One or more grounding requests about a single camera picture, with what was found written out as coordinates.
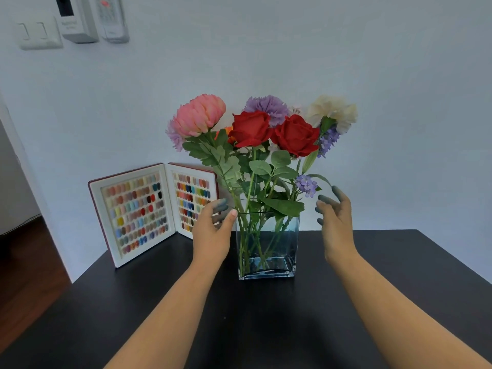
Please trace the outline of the person's right hand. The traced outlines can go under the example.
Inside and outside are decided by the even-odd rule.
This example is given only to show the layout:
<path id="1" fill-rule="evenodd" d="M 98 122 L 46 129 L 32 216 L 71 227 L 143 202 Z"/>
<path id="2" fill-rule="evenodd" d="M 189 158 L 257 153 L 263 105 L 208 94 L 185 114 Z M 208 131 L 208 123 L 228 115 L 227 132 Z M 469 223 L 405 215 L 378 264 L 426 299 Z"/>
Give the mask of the person's right hand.
<path id="1" fill-rule="evenodd" d="M 333 208 L 317 199 L 315 211 L 324 219 L 322 238 L 324 256 L 333 267 L 350 264 L 358 256 L 353 236 L 352 206 L 348 196 L 337 186 L 332 186 L 339 208 Z"/>

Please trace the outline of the person's left hand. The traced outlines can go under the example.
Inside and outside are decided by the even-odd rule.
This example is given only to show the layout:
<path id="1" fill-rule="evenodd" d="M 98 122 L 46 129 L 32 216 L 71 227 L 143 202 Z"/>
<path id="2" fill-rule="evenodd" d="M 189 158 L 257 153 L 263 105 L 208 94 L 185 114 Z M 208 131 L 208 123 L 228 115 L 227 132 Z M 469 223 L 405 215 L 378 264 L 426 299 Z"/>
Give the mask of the person's left hand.
<path id="1" fill-rule="evenodd" d="M 217 199 L 201 210 L 193 228 L 192 264 L 208 272 L 217 272 L 230 250 L 230 242 L 222 238 L 222 222 L 212 223 L 212 216 L 228 214 L 229 205 L 225 198 Z"/>

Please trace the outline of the person's right forearm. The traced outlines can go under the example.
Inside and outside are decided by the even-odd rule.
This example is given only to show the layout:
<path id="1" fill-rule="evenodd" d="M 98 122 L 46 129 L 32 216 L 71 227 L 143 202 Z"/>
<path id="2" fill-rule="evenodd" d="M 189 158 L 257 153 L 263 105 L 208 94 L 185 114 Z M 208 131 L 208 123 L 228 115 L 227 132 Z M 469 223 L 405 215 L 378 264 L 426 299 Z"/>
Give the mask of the person's right forearm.
<path id="1" fill-rule="evenodd" d="M 492 369 L 357 252 L 328 254 L 366 330 L 392 369 Z"/>

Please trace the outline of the person's left forearm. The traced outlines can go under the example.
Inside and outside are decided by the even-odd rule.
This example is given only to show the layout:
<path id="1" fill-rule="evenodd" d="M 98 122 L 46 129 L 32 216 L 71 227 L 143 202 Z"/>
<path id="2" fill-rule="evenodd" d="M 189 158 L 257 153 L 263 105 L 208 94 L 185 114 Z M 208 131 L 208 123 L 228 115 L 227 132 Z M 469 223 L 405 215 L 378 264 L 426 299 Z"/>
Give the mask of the person's left forearm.
<path id="1" fill-rule="evenodd" d="M 193 260 L 104 369 L 183 369 L 220 266 Z"/>

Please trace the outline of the violet lavender sprig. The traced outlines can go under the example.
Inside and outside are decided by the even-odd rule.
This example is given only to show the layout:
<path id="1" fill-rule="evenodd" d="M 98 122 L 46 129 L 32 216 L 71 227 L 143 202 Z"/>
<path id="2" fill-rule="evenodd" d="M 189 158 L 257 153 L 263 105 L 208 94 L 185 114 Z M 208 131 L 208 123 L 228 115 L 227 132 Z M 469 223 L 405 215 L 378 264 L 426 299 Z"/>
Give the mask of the violet lavender sprig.
<path id="1" fill-rule="evenodd" d="M 340 133 L 336 129 L 336 124 L 333 124 L 320 138 L 317 158 L 326 158 L 326 153 L 331 150 L 334 144 L 339 140 Z"/>
<path id="2" fill-rule="evenodd" d="M 318 191 L 318 183 L 312 177 L 305 174 L 297 176 L 295 185 L 300 192 L 305 193 L 307 198 L 313 198 Z"/>

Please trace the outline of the green leafy stems bunch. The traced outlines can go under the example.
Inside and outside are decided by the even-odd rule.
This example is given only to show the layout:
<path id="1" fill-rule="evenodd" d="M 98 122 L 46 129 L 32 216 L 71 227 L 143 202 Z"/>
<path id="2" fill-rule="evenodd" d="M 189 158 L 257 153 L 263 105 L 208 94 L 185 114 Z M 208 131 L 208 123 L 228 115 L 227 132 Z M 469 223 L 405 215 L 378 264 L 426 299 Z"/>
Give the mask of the green leafy stems bunch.
<path id="1" fill-rule="evenodd" d="M 295 185 L 297 176 L 305 174 L 317 183 L 322 180 L 331 186 L 324 176 L 307 173 L 318 151 L 307 157 L 297 157 L 275 147 L 273 151 L 267 150 L 271 142 L 266 141 L 256 147 L 244 147 L 246 152 L 242 153 L 227 142 L 224 130 L 216 141 L 215 136 L 216 132 L 209 131 L 199 137 L 190 137 L 183 147 L 203 165 L 212 167 L 220 185 L 231 194 L 238 214 L 276 211 L 300 220 L 304 211 L 301 199 L 305 193 Z"/>

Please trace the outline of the red rose flower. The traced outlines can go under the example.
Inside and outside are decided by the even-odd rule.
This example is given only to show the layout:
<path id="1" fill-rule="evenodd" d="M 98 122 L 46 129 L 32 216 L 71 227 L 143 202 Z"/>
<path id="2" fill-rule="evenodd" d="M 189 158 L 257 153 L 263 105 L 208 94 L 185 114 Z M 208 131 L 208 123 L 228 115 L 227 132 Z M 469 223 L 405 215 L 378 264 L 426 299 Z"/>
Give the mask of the red rose flower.
<path id="1" fill-rule="evenodd" d="M 268 141 L 273 135 L 270 127 L 270 117 L 262 111 L 241 112 L 233 115 L 233 130 L 230 133 L 236 140 L 234 147 L 256 147 Z"/>
<path id="2" fill-rule="evenodd" d="M 318 151 L 315 143 L 320 130 L 308 124 L 300 115 L 286 116 L 282 124 L 273 128 L 270 140 L 281 150 L 297 157 L 305 157 Z"/>

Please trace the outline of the small orange flower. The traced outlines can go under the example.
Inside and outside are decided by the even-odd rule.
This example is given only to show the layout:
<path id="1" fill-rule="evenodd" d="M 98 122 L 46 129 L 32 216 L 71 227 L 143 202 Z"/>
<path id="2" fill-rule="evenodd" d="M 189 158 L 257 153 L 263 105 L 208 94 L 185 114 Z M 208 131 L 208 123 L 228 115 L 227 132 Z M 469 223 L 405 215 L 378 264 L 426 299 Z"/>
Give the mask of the small orange flower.
<path id="1" fill-rule="evenodd" d="M 218 139 L 220 132 L 221 132 L 221 131 L 223 131 L 223 130 L 225 131 L 225 134 L 226 134 L 226 135 L 227 135 L 227 137 L 228 137 L 228 138 L 227 138 L 227 142 L 228 142 L 230 145 L 232 145 L 232 146 L 233 146 L 233 145 L 236 143 L 236 140 L 235 140 L 235 138 L 234 138 L 233 136 L 231 136 L 231 135 L 230 135 L 230 133 L 231 133 L 231 132 L 232 132 L 232 130 L 233 130 L 233 126 L 232 126 L 232 125 L 231 125 L 231 126 L 226 126 L 226 127 L 222 128 L 222 129 L 220 129 L 220 130 L 217 130 L 217 131 L 216 131 L 215 138 L 214 138 L 214 141 L 216 141 L 216 140 Z"/>

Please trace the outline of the open nail colour swatch book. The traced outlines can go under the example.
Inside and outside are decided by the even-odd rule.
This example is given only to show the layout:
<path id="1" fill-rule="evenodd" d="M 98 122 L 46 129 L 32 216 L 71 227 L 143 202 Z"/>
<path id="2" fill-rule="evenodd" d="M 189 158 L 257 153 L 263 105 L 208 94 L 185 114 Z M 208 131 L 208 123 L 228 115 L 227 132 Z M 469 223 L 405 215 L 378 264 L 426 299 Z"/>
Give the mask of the open nail colour swatch book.
<path id="1" fill-rule="evenodd" d="M 179 163 L 93 179 L 88 188 L 116 268 L 174 234 L 192 239 L 203 208 L 219 198 L 211 168 Z"/>

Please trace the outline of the cream white carnation flower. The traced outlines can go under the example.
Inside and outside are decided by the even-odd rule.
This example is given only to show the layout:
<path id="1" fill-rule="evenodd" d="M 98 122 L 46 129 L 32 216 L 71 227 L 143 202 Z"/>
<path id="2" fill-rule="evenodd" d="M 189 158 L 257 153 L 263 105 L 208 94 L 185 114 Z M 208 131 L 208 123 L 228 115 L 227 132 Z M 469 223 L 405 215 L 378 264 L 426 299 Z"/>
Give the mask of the cream white carnation flower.
<path id="1" fill-rule="evenodd" d="M 322 94 L 307 107 L 305 120 L 313 127 L 317 127 L 323 117 L 334 119 L 336 131 L 343 135 L 357 122 L 357 105 L 347 103 L 343 97 Z"/>

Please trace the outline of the large pink chrysanthemum flower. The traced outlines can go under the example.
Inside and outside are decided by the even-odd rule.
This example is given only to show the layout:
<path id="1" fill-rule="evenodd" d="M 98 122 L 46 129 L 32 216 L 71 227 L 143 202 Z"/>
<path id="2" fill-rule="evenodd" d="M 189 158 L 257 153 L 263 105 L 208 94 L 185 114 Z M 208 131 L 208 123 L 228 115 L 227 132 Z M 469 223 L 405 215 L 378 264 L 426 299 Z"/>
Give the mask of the large pink chrysanthemum flower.
<path id="1" fill-rule="evenodd" d="M 202 94 L 181 105 L 171 119 L 171 126 L 183 138 L 207 133 L 226 112 L 225 102 L 218 96 Z"/>

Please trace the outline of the purple carnation flower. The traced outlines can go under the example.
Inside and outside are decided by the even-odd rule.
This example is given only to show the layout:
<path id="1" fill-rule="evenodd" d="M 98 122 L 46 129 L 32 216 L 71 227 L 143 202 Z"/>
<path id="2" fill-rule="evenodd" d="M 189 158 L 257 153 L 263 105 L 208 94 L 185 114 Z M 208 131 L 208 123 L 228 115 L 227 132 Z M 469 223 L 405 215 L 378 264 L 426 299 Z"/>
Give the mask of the purple carnation flower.
<path id="1" fill-rule="evenodd" d="M 284 123 L 289 116 L 289 108 L 285 102 L 276 96 L 250 97 L 243 108 L 245 112 L 262 111 L 270 117 L 270 127 L 276 127 Z"/>

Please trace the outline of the white remote control in holder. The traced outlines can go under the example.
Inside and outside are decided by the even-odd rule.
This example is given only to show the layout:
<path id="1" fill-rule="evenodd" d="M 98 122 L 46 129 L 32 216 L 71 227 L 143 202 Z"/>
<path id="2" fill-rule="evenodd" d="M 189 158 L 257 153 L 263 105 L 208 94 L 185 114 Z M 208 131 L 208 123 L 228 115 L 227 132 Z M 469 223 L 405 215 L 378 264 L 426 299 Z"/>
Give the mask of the white remote control in holder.
<path id="1" fill-rule="evenodd" d="M 125 44 L 130 41 L 121 0 L 93 0 L 98 30 L 108 43 Z"/>

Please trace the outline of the white wall intercom unit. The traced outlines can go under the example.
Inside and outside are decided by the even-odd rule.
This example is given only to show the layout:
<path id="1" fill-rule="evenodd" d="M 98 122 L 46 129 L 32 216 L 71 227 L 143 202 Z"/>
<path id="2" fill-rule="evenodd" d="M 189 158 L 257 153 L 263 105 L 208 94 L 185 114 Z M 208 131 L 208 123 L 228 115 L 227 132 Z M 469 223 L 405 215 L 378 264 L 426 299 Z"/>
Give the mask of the white wall intercom unit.
<path id="1" fill-rule="evenodd" d="M 89 0 L 56 0 L 62 37 L 76 44 L 99 42 Z"/>

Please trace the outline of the white wall light switch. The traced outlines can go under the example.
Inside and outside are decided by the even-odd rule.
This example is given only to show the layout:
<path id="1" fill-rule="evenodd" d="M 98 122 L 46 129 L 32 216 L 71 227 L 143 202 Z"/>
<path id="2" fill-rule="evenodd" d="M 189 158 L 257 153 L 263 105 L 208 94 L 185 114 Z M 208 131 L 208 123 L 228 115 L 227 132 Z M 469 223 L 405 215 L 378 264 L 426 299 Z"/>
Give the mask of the white wall light switch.
<path id="1" fill-rule="evenodd" d="M 16 43 L 21 50 L 62 49 L 64 44 L 53 15 L 34 16 L 13 22 Z"/>

